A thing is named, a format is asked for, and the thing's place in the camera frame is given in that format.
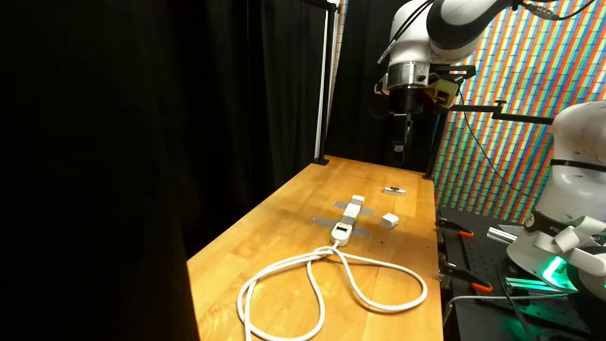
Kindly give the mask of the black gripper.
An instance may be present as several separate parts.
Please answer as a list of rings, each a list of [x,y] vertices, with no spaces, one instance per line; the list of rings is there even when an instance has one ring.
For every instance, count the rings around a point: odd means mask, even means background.
[[[423,89],[397,87],[391,93],[395,147],[404,159],[419,159],[433,130],[433,100]]]

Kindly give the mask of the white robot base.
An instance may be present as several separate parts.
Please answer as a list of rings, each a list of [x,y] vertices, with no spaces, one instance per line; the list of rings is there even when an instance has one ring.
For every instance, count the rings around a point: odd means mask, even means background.
[[[606,102],[565,108],[552,136],[548,185],[506,254],[556,288],[605,301]]]

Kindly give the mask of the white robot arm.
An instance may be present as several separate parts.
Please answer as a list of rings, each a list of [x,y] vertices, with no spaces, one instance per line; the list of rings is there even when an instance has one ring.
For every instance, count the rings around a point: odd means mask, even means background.
[[[378,58],[385,74],[376,93],[389,100],[389,113],[400,125],[393,138],[398,157],[417,149],[417,115],[453,106],[465,75],[455,70],[470,57],[489,24],[508,9],[525,7],[540,17],[533,0],[408,0],[391,24],[389,43]]]

